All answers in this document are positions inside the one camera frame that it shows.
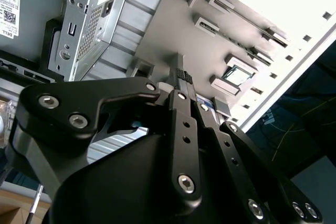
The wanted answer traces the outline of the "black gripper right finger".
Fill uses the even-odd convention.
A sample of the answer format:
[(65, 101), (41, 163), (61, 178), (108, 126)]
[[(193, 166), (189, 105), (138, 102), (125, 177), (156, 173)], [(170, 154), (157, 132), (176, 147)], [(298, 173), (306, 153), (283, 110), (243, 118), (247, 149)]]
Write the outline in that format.
[(199, 102), (193, 79), (185, 82), (192, 99), (200, 146), (206, 150), (206, 178), (226, 223), (323, 223), (313, 202), (232, 122), (218, 125)]

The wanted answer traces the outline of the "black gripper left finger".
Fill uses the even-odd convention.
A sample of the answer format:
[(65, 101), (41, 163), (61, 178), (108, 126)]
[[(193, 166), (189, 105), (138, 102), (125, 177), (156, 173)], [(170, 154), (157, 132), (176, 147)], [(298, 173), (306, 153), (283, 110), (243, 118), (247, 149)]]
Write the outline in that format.
[(173, 154), (198, 150), (186, 83), (169, 94), (145, 77), (39, 84), (25, 88), (15, 116), (15, 149), (53, 199), (72, 174), (144, 136)]

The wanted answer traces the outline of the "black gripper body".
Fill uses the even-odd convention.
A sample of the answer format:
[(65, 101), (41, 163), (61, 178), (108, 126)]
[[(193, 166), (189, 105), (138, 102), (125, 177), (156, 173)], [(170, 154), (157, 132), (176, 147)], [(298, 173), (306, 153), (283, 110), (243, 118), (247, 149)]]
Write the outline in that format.
[(173, 154), (164, 136), (144, 136), (72, 174), (57, 189), (47, 223), (226, 223), (206, 178), (205, 148)]

